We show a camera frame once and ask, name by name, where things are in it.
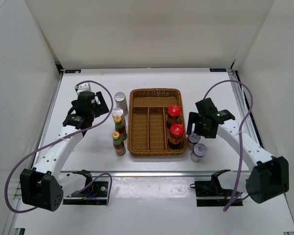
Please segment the red-lid sauce jar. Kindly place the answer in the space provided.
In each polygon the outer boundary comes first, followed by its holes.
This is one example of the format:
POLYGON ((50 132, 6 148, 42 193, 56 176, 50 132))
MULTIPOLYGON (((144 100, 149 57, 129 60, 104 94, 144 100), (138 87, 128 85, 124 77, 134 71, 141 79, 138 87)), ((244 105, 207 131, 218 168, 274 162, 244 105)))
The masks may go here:
POLYGON ((181 107, 177 105, 172 105, 167 109, 167 127, 170 128, 174 124, 179 123, 179 118, 181 115, 181 107))
POLYGON ((178 149, 181 146, 184 131, 184 126, 182 124, 173 124, 170 127, 168 138, 168 145, 170 148, 178 149))

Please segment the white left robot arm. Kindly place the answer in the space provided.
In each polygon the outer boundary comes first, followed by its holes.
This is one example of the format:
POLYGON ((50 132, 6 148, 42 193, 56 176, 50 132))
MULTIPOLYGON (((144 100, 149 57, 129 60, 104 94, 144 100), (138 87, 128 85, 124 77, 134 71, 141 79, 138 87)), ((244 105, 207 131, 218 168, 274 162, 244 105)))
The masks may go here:
POLYGON ((64 197, 78 193, 88 196, 93 193, 90 172, 74 171, 60 177, 68 157, 83 139, 95 118, 109 113, 101 92, 84 91, 72 101, 72 107, 63 121, 57 143, 32 169, 24 169, 20 174, 22 201, 36 208, 55 211, 64 197))

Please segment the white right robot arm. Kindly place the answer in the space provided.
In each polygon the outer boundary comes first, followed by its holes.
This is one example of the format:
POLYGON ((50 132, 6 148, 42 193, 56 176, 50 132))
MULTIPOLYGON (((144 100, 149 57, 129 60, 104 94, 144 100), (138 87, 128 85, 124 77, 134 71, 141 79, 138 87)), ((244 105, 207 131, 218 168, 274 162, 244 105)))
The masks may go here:
POLYGON ((210 98, 197 102, 196 108, 196 113, 189 113, 187 134, 206 139, 221 137, 249 169, 239 180, 235 172, 225 169, 213 173, 210 181, 195 183, 200 197, 227 196, 236 189, 261 204, 289 191, 289 163, 283 156, 273 156, 239 130, 235 116, 228 110, 219 111, 210 98))

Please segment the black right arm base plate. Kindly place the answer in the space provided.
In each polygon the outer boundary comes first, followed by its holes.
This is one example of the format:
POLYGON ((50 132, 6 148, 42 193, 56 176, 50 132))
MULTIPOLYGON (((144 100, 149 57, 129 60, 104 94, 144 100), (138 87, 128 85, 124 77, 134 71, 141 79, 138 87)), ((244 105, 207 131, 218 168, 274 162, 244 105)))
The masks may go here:
POLYGON ((197 207, 224 207, 232 194, 230 189, 213 189, 211 181, 195 181, 190 188, 195 190, 197 207))

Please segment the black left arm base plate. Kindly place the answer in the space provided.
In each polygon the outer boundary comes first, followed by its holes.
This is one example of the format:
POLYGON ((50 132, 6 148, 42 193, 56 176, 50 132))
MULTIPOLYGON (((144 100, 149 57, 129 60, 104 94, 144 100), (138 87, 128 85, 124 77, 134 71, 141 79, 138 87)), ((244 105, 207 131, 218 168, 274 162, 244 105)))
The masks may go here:
POLYGON ((63 205, 107 206, 110 200, 112 176, 103 173, 94 178, 82 193, 74 192, 63 199, 63 205))

